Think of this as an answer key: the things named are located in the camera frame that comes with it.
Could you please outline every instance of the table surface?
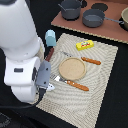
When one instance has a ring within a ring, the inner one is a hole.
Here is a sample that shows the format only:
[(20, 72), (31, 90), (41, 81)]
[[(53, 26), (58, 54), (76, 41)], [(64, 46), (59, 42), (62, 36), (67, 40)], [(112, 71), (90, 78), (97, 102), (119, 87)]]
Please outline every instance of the table surface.
[[(45, 33), (47, 30), (52, 29), (56, 33), (56, 40), (59, 39), (62, 33), (67, 33), (118, 47), (118, 53), (111, 71), (95, 128), (128, 128), (128, 44), (52, 26), (52, 20), (60, 11), (58, 7), (58, 3), (60, 2), (60, 0), (31, 0), (30, 11), (35, 22), (38, 36), (42, 38), (45, 44)], [(45, 56), (48, 54), (50, 48), (51, 47), (46, 47)], [(2, 50), (0, 50), (0, 59), (0, 104), (11, 106), (26, 105), (18, 101), (12, 94), (11, 88), (4, 84), (5, 56)], [(36, 119), (50, 128), (75, 128), (71, 124), (36, 107), (15, 111)]]
[[(111, 39), (119, 42), (128, 43), (128, 38), (127, 38), (128, 32), (122, 29), (119, 23), (104, 19), (100, 27), (90, 28), (85, 26), (82, 23), (83, 13), (86, 10), (91, 9), (91, 6), (97, 2), (95, 0), (91, 0), (91, 1), (86, 0), (86, 1), (87, 1), (87, 6), (84, 8), (81, 8), (80, 17), (77, 20), (69, 22), (65, 20), (62, 17), (61, 12), (59, 12), (51, 24), (54, 26), (64, 27), (66, 29), (72, 29), (74, 31), (82, 32), (89, 35), (94, 35), (102, 38), (107, 38), (107, 39)], [(108, 6), (108, 9), (104, 11), (105, 17), (111, 18), (114, 20), (119, 20), (121, 18), (122, 11), (128, 7), (128, 5), (126, 4), (119, 4), (119, 3), (113, 3), (113, 2), (99, 1), (99, 3), (104, 3)]]

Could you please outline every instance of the gray pot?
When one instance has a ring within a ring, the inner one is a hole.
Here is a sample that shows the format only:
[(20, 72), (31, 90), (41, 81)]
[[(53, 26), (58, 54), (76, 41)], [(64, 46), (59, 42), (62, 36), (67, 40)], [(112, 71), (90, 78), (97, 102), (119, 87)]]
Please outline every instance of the gray pot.
[(65, 19), (75, 19), (80, 16), (82, 1), (79, 0), (64, 0), (58, 4), (61, 8), (62, 17)]
[(95, 28), (101, 26), (103, 24), (104, 19), (111, 20), (120, 24), (124, 24), (123, 21), (113, 20), (105, 17), (104, 12), (99, 9), (86, 10), (83, 13), (82, 22), (84, 23), (84, 25), (88, 27)]

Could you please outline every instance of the black cable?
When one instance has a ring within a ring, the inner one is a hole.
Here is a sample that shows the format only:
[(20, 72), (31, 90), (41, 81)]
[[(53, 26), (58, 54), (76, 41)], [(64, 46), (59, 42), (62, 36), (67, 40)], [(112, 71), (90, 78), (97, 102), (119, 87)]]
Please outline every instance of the black cable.
[(23, 108), (30, 108), (33, 106), (36, 106), (43, 98), (44, 94), (46, 93), (46, 89), (44, 88), (39, 88), (39, 99), (36, 103), (32, 104), (32, 105), (26, 105), (26, 106), (0, 106), (0, 108), (3, 109), (23, 109)]

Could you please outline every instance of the cookware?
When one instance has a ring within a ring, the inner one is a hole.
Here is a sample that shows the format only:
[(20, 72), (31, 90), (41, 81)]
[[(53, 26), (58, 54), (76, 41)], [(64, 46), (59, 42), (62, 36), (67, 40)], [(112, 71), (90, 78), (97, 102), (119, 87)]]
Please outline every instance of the cookware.
[(100, 64), (101, 64), (101, 62), (100, 62), (100, 61), (97, 61), (97, 60), (92, 60), (92, 59), (89, 59), (89, 58), (85, 58), (85, 57), (81, 57), (81, 56), (72, 55), (72, 54), (70, 54), (70, 53), (66, 53), (66, 52), (63, 52), (63, 51), (62, 51), (62, 53), (63, 53), (64, 55), (69, 56), (69, 57), (78, 57), (78, 58), (82, 59), (83, 61), (86, 61), (86, 62), (89, 62), (89, 63), (93, 63), (93, 64), (97, 64), (97, 65), (100, 65)]
[(88, 87), (83, 86), (83, 85), (80, 85), (80, 84), (77, 84), (77, 83), (75, 83), (75, 82), (73, 82), (73, 81), (70, 81), (70, 80), (67, 80), (67, 81), (66, 81), (65, 79), (61, 78), (60, 76), (56, 76), (56, 75), (54, 75), (53, 73), (51, 73), (50, 78), (53, 79), (53, 80), (55, 80), (55, 81), (61, 81), (61, 82), (67, 83), (67, 84), (69, 84), (69, 85), (71, 85), (71, 86), (74, 86), (74, 87), (76, 87), (76, 88), (79, 88), (79, 89), (81, 89), (81, 90), (89, 91), (89, 88), (88, 88)]
[(80, 15), (82, 1), (79, 0), (64, 0), (58, 4), (61, 8), (62, 17), (71, 20), (76, 19)]
[(82, 22), (84, 25), (88, 27), (95, 28), (95, 27), (101, 26), (104, 19), (111, 20), (111, 21), (114, 21), (120, 24), (124, 24), (123, 21), (113, 20), (113, 19), (105, 17), (104, 12), (99, 9), (86, 10), (83, 13)]
[(122, 16), (123, 21), (124, 21), (124, 27), (128, 30), (128, 8), (125, 8), (122, 11), (121, 16)]

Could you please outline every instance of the pot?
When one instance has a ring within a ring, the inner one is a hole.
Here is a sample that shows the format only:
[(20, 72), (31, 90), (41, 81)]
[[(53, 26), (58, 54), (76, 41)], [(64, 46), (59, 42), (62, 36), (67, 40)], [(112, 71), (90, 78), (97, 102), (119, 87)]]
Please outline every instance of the pot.
[(128, 8), (125, 8), (122, 13), (121, 17), (124, 21), (124, 27), (128, 30)]
[(82, 22), (84, 25), (88, 27), (95, 28), (95, 27), (101, 26), (103, 24), (104, 19), (111, 20), (120, 24), (124, 24), (123, 21), (114, 20), (114, 19), (105, 17), (104, 12), (99, 9), (86, 10), (83, 13)]
[(61, 8), (62, 17), (68, 20), (76, 19), (80, 15), (82, 1), (64, 0), (58, 4)]

